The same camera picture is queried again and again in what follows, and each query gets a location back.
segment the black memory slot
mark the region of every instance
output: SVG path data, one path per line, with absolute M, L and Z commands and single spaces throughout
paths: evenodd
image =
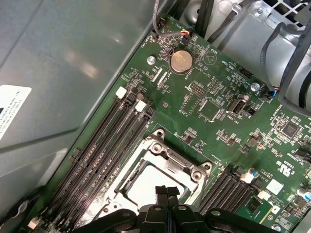
M 103 142 L 99 147 L 96 148 L 96 150 L 93 153 L 93 156 L 91 157 L 90 161 L 88 162 L 88 165 L 81 171 L 79 175 L 75 177 L 75 179 L 72 181 L 72 185 L 69 187 L 69 189 L 66 191 L 66 194 L 63 196 L 63 198 L 57 202 L 56 206 L 54 206 L 53 213 L 59 213 L 60 210 L 63 210 L 64 206 L 67 206 L 69 204 L 69 201 L 71 198 L 75 195 L 75 193 L 78 191 L 79 186 L 82 185 L 85 181 L 85 176 L 88 174 L 89 170 L 92 169 L 96 161 L 99 159 L 99 156 L 101 155 L 101 151 L 105 149 L 107 144 L 110 142 L 112 136 L 114 135 L 114 130 L 119 127 L 120 123 L 122 123 L 126 116 L 128 115 L 130 109 L 129 107 L 126 107 L 118 116 L 118 119 L 114 122 L 114 124 L 110 127 L 109 133 L 107 133 L 107 136 L 104 138 Z
M 200 207 L 200 213 L 205 213 L 209 207 L 210 202 L 213 201 L 220 193 L 221 190 L 230 182 L 231 177 L 228 174 L 224 173 L 219 177 L 209 191 L 203 197 L 203 201 Z
M 233 193 L 231 193 L 227 199 L 223 202 L 223 204 L 219 207 L 220 209 L 228 210 L 231 209 L 232 206 L 234 205 L 236 199 L 238 196 L 243 193 L 246 189 L 246 186 L 244 185 L 245 183 L 239 182 L 236 186 L 236 189 L 234 190 Z
M 237 200 L 237 202 L 233 205 L 231 209 L 228 209 L 228 211 L 235 213 L 240 206 L 243 204 L 243 202 L 248 199 L 250 196 L 253 196 L 255 194 L 254 190 L 251 187 L 248 187 L 240 196 L 240 198 Z
M 121 127 L 121 131 L 119 132 L 119 137 L 113 144 L 113 146 L 108 150 L 107 153 L 104 152 L 104 150 L 100 151 L 100 154 L 103 154 L 104 157 L 100 161 L 98 167 L 95 167 L 91 173 L 91 176 L 89 178 L 89 181 L 84 182 L 82 187 L 79 189 L 78 193 L 76 195 L 72 195 L 72 198 L 68 200 L 69 208 L 64 211 L 65 216 L 64 218 L 68 218 L 68 216 L 71 215 L 72 211 L 77 206 L 77 203 L 80 203 L 84 195 L 87 193 L 87 191 L 91 188 L 91 186 L 94 184 L 94 182 L 101 177 L 103 174 L 102 170 L 109 164 L 109 167 L 112 169 L 115 169 L 113 164 L 110 162 L 111 159 L 113 160 L 113 155 L 115 153 L 115 150 L 119 147 L 119 145 L 122 143 L 124 138 L 126 137 L 127 133 L 131 130 L 132 126 L 134 125 L 135 121 L 137 120 L 139 115 L 132 113 L 131 116 L 128 118 L 126 124 Z
M 110 126 L 108 132 L 106 133 L 106 137 L 104 137 L 103 141 L 101 142 L 101 145 L 99 147 L 97 147 L 95 149 L 95 151 L 93 152 L 93 155 L 91 156 L 90 160 L 87 162 L 87 165 L 85 166 L 84 169 L 82 169 L 81 174 L 78 173 L 75 178 L 73 179 L 73 181 L 71 182 L 72 185 L 69 187 L 68 190 L 66 190 L 65 195 L 62 197 L 61 200 L 59 200 L 55 206 L 52 207 L 52 211 L 50 216 L 53 217 L 54 214 L 58 214 L 60 212 L 61 209 L 63 209 L 64 206 L 67 205 L 67 200 L 70 199 L 70 197 L 72 197 L 75 192 L 77 191 L 77 187 L 79 187 L 81 185 L 81 183 L 84 182 L 85 176 L 87 175 L 87 173 L 89 172 L 89 170 L 92 168 L 92 166 L 96 163 L 96 160 L 98 159 L 98 153 L 97 151 L 99 150 L 103 150 L 103 147 L 105 147 L 108 142 L 111 140 L 111 137 L 113 135 L 114 130 L 119 127 L 119 125 L 125 120 L 127 114 L 130 111 L 130 107 L 131 105 L 133 105 L 133 103 L 136 101 L 136 97 L 133 93 L 130 93 L 124 100 L 123 102 L 123 109 L 121 110 L 121 113 L 119 114 L 117 120 L 115 120 L 112 124 L 112 126 Z
M 210 206 L 213 206 L 213 208 L 220 208 L 220 206 L 223 203 L 225 203 L 226 198 L 234 192 L 237 183 L 238 182 L 235 179 L 235 177 L 232 177 L 232 179 L 229 181 L 229 183 L 226 185 L 226 187 L 224 189 L 222 189 L 218 198 L 216 198 L 216 200 L 213 203 L 211 203 Z
M 261 182 L 255 180 L 252 184 L 241 181 L 245 171 L 241 167 L 230 170 L 228 167 L 215 181 L 203 197 L 200 214 L 204 215 L 209 209 L 219 208 L 235 213 L 250 196 L 257 194 Z
M 79 154 L 77 155 L 77 158 L 79 158 L 79 162 L 74 163 L 70 170 L 68 171 L 68 173 L 65 175 L 65 177 L 62 179 L 62 181 L 60 182 L 60 184 L 58 185 L 56 191 L 54 192 L 55 195 L 51 201 L 50 206 L 53 206 L 55 204 L 55 202 L 58 200 L 60 194 L 62 193 L 62 189 L 64 188 L 64 186 L 71 182 L 71 180 L 73 179 L 73 176 L 75 175 L 76 170 L 78 169 L 78 167 L 81 165 L 81 163 L 85 160 L 87 154 L 90 152 L 90 150 L 94 147 L 94 145 L 97 143 L 97 141 L 99 140 L 99 138 L 102 136 L 103 132 L 106 130 L 111 118 L 115 115 L 115 113 L 117 112 L 118 108 L 120 107 L 120 100 L 115 100 L 113 102 L 113 105 L 111 106 L 111 108 L 109 109 L 109 112 L 107 114 L 107 116 L 103 119 L 103 121 L 101 122 L 98 130 L 95 132 L 95 134 L 92 136 L 92 138 L 88 141 L 87 145 L 85 148 L 83 148 Z
M 127 141 L 125 147 L 123 148 L 123 150 L 119 153 L 119 156 L 117 156 L 119 159 L 119 161 L 121 161 L 124 156 L 129 152 L 132 144 L 135 142 L 135 140 L 138 138 L 138 136 L 141 134 L 142 130 L 145 128 L 147 122 L 152 118 L 152 116 L 154 115 L 155 110 L 152 108 L 149 108 L 143 119 L 141 120 L 141 123 L 138 125 L 138 127 L 135 129 L 135 131 L 133 132 L 132 136 L 130 137 L 130 139 Z M 106 183 L 105 180 L 101 180 L 97 185 L 96 185 L 96 189 L 92 192 L 92 194 L 85 200 L 85 202 L 82 204 L 82 206 L 80 208 L 78 208 L 78 211 L 76 212 L 76 214 L 74 214 L 72 216 L 71 219 L 71 225 L 72 227 L 76 226 L 78 221 L 80 220 L 80 218 L 82 217 L 82 215 L 86 212 L 87 208 L 89 207 L 89 205 L 91 205 L 91 203 L 94 201 L 94 199 L 96 198 L 97 194 L 100 192 L 100 190 L 102 189 L 103 185 Z

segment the mounting screw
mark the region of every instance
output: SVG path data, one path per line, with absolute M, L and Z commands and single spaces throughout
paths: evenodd
M 252 83 L 251 84 L 251 90 L 253 92 L 258 92 L 260 90 L 260 85 L 258 83 Z
M 217 211 L 217 210 L 213 210 L 213 211 L 212 211 L 212 215 L 214 215 L 214 216 L 220 216 L 220 212 Z
M 152 150 L 154 153 L 160 153 L 162 150 L 162 147 L 160 144 L 157 143 L 152 146 Z
M 194 179 L 194 180 L 199 181 L 201 178 L 202 178 L 202 173 L 201 173 L 201 172 L 195 171 L 195 172 L 193 173 L 193 179 Z
M 154 56 L 149 56 L 149 57 L 147 58 L 147 63 L 148 63 L 149 65 L 154 65 L 154 64 L 156 63 L 156 57 L 154 57 Z
M 257 9 L 257 13 L 258 13 L 258 14 L 262 14 L 262 13 L 263 13 L 263 9 L 262 9 L 262 8 L 258 8 L 258 9 Z
M 180 206 L 178 207 L 178 209 L 179 209 L 179 210 L 186 210 L 187 208 L 186 208 L 184 205 L 180 205 Z
M 272 227 L 271 227 L 273 230 L 277 231 L 277 232 L 281 232 L 281 226 L 278 225 L 278 224 L 274 224 Z

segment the sticker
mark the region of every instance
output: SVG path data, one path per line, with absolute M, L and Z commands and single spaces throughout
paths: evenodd
M 282 190 L 283 187 L 284 185 L 277 182 L 275 179 L 272 179 L 268 184 L 267 189 L 273 194 L 277 195 Z
M 30 92 L 30 87 L 0 86 L 0 140 Z

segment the green circuit board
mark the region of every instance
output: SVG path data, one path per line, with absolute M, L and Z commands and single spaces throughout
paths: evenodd
M 182 28 L 171 17 L 164 26 L 171 31 Z M 185 74 L 170 68 L 170 56 L 178 49 L 188 51 L 193 58 L 192 68 Z M 147 63 L 149 56 L 156 58 L 155 64 Z M 259 91 L 252 89 L 254 83 L 259 84 Z M 165 142 L 174 150 L 195 164 L 212 162 L 206 192 L 229 163 L 259 172 L 261 188 L 270 197 L 260 200 L 262 203 L 253 209 L 250 202 L 257 199 L 249 199 L 239 215 L 268 227 L 278 223 L 282 232 L 288 233 L 306 214 L 307 206 L 289 213 L 288 205 L 295 207 L 297 189 L 311 180 L 310 165 L 294 155 L 297 149 L 311 144 L 310 119 L 285 109 L 277 98 L 261 98 L 265 88 L 262 81 L 195 34 L 183 46 L 178 36 L 145 38 L 34 209 L 39 210 L 51 198 L 71 166 L 69 158 L 76 148 L 85 146 L 120 86 L 136 89 L 152 101 L 155 114 L 144 135 L 162 128 Z M 249 98 L 245 101 L 249 111 L 235 114 L 230 108 L 241 95 Z

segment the cable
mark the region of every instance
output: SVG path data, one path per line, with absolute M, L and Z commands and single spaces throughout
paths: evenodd
M 153 27 L 154 27 L 155 33 L 158 34 L 159 36 L 162 36 L 162 37 L 183 35 L 181 31 L 171 32 L 171 33 L 162 33 L 159 30 L 159 28 L 157 27 L 157 23 L 156 23 L 156 17 L 157 17 L 157 12 L 158 12 L 159 5 L 160 5 L 160 0 L 155 0 L 154 11 L 152 13 L 152 23 L 153 23 Z
M 283 73 L 281 83 L 280 83 L 280 90 L 278 95 L 278 100 L 280 103 L 301 115 L 306 117 L 311 117 L 311 111 L 308 111 L 304 108 L 297 106 L 296 104 L 290 102 L 286 97 L 286 92 L 288 87 L 290 86 L 293 77 L 298 70 L 302 60 L 304 59 L 309 47 L 311 45 L 311 19 L 307 23 L 304 31 L 302 32 L 301 36 L 299 37 L 298 44 L 296 46 L 295 51 L 293 52 L 288 64 L 285 67 L 285 71 Z
M 271 44 L 272 41 L 274 41 L 277 36 L 280 34 L 281 29 L 285 30 L 287 33 L 290 34 L 294 34 L 294 35 L 300 35 L 302 34 L 303 31 L 294 31 L 289 29 L 285 23 L 279 23 L 276 28 L 273 30 L 272 34 L 270 35 L 270 37 L 268 38 L 268 40 L 266 41 L 266 43 L 263 45 L 262 49 L 261 49 L 261 53 L 260 53 L 260 59 L 259 59 L 259 65 L 261 68 L 261 72 L 264 78 L 264 81 L 267 85 L 267 87 L 269 88 L 270 91 L 274 91 L 274 95 L 273 97 L 276 96 L 278 90 L 276 91 L 276 88 L 274 86 L 272 86 L 269 76 L 267 74 L 267 68 L 266 68 L 266 59 L 267 59 L 267 51 L 268 48 Z
M 271 44 L 272 41 L 274 41 L 279 33 L 281 32 L 281 28 L 286 26 L 285 23 L 279 23 L 276 28 L 273 30 L 272 34 L 266 41 L 266 43 L 263 45 L 260 53 L 260 59 L 259 59 L 259 65 L 261 68 L 261 72 L 264 78 L 264 82 L 266 83 L 267 87 L 269 88 L 270 91 L 274 91 L 275 88 L 272 86 L 269 76 L 267 74 L 267 67 L 266 67 L 266 58 L 267 58 L 267 50 L 269 48 L 269 45 Z
M 299 91 L 298 104 L 299 107 L 304 109 L 306 109 L 307 93 L 310 88 L 310 85 L 311 85 L 311 71 L 307 74 Z
M 201 1 L 198 18 L 195 24 L 195 32 L 201 37 L 205 36 L 205 34 L 203 35 L 203 26 L 204 26 L 204 18 L 206 15 L 207 3 L 208 3 L 208 0 Z
M 239 5 L 242 8 L 244 8 L 247 5 L 249 5 L 251 3 L 254 3 L 256 1 L 260 1 L 260 0 L 244 0 Z M 230 25 L 230 23 L 232 23 L 232 21 L 233 21 L 233 19 L 235 18 L 236 15 L 237 15 L 236 12 L 231 11 L 228 14 L 228 16 L 225 18 L 223 23 L 220 25 L 220 27 L 209 37 L 209 39 L 207 41 L 209 43 L 213 43 L 227 29 L 227 27 Z
M 210 17 L 212 15 L 213 6 L 214 6 L 214 0 L 208 0 L 207 9 L 205 12 L 205 21 L 204 21 L 203 28 L 202 28 L 202 35 L 203 35 L 202 37 L 203 38 L 205 37 L 206 32 L 207 32 Z
M 169 11 L 169 15 L 179 20 L 186 7 L 188 6 L 189 2 L 190 0 L 177 0 L 174 6 Z

